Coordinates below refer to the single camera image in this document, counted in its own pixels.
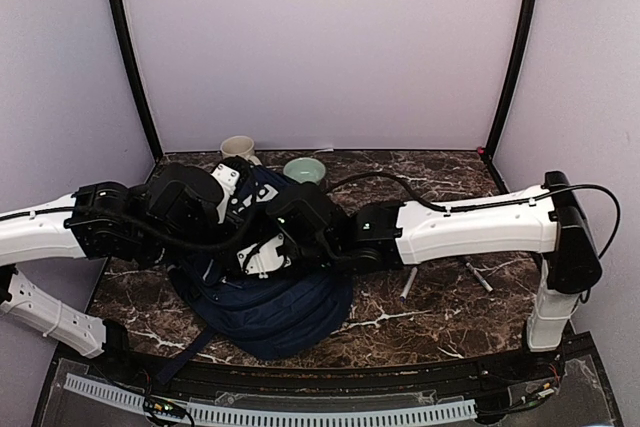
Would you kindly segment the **navy blue student backpack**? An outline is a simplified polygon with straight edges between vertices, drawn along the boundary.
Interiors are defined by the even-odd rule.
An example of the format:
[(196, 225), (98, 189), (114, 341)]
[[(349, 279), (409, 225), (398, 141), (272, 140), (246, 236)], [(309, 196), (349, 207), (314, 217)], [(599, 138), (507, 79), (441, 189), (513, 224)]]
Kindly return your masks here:
[[(294, 181), (263, 166), (249, 167), (241, 158), (232, 166), (221, 163), (214, 174), (234, 174), (235, 188), (249, 205), (267, 201), (262, 188), (277, 194)], [(217, 207), (227, 192), (206, 171), (179, 163), (169, 164), (149, 184), (150, 209), (173, 215), (181, 196), (211, 200)], [(182, 352), (156, 374), (167, 384), (216, 335), (229, 340), (259, 360), (291, 357), (313, 347), (339, 328), (347, 318), (353, 300), (350, 278), (326, 271), (293, 277), (241, 277), (228, 280), (229, 262), (216, 260), (213, 253), (195, 252), (168, 265), (169, 280), (178, 296), (206, 322), (206, 328)]]

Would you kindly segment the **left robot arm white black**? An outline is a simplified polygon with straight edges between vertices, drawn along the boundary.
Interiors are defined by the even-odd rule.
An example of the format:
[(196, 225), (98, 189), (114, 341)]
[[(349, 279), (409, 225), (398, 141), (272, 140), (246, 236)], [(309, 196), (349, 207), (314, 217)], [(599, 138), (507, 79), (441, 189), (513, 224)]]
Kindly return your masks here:
[(232, 213), (256, 194), (255, 164), (240, 157), (212, 171), (172, 163), (134, 187), (101, 182), (1, 216), (1, 312), (93, 359), (128, 349), (121, 324), (84, 314), (30, 281), (21, 263), (118, 258), (154, 266), (191, 252), (219, 253), (248, 228)]

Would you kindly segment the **purple capped white marker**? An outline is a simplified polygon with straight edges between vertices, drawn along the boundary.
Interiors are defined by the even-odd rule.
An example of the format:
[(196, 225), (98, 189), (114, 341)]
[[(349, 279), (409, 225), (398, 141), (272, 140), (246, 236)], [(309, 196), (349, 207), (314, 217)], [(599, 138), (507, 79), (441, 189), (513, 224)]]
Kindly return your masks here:
[(418, 273), (418, 267), (417, 266), (412, 267), (400, 294), (400, 301), (402, 303), (404, 303), (407, 300), (409, 293), (411, 291), (411, 288), (413, 286), (413, 283), (416, 279), (417, 273)]

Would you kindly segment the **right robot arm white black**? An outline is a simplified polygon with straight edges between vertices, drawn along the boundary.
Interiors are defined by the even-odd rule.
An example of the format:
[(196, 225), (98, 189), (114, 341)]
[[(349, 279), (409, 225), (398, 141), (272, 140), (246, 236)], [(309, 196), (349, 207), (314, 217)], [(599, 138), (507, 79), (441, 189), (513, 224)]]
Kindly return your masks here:
[(586, 214), (561, 171), (540, 185), (495, 197), (371, 203), (353, 215), (310, 182), (264, 201), (260, 239), (239, 249), (242, 273), (266, 278), (291, 265), (345, 273), (416, 266), (446, 257), (522, 251), (542, 256), (541, 280), (525, 331), (531, 352), (548, 352), (579, 298), (602, 276)]

